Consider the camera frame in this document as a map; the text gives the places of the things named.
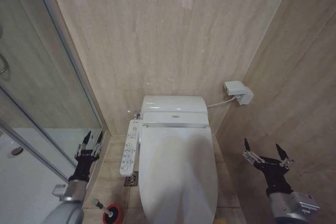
toilet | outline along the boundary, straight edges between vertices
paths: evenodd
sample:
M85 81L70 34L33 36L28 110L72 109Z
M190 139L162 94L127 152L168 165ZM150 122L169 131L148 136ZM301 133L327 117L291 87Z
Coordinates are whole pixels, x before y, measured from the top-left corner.
M139 189L150 224L212 224L217 172L202 97L146 95Z

white cable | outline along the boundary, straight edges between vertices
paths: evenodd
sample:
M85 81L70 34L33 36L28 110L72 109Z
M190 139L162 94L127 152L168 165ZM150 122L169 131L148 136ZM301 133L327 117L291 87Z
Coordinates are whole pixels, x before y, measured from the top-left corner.
M220 103L215 103L215 104L211 104L211 105L208 105L207 108L212 108L212 107L216 107L216 106L220 106L224 103L227 103L227 102L231 102L233 100L236 99L236 96L232 97L230 100L227 100L227 101L224 101L224 102L220 102Z

bidet control panel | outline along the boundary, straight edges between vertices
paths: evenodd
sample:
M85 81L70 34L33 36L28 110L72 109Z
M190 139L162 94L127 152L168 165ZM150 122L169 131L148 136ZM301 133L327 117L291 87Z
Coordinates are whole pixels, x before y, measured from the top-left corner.
M127 177L133 174L135 154L138 149L139 138L141 135L141 127L142 120L132 119L130 121L120 165L120 174L122 176Z

toilet lid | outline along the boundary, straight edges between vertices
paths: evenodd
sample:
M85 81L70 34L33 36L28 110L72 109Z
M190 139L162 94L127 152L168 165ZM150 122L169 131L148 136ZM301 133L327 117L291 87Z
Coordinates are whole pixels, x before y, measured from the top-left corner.
M212 224L218 184L210 129L143 127L139 189L150 224Z

shower drain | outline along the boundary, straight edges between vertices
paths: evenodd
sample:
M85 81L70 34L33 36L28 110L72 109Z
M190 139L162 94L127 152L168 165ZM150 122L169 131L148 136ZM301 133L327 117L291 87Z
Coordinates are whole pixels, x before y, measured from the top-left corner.
M17 157L17 156L20 155L23 151L24 151L24 149L23 149L21 146L16 147L16 148L14 148L14 149L7 155L7 157L9 157L9 158Z
M138 186L139 172L134 172L131 176L125 178L124 186Z

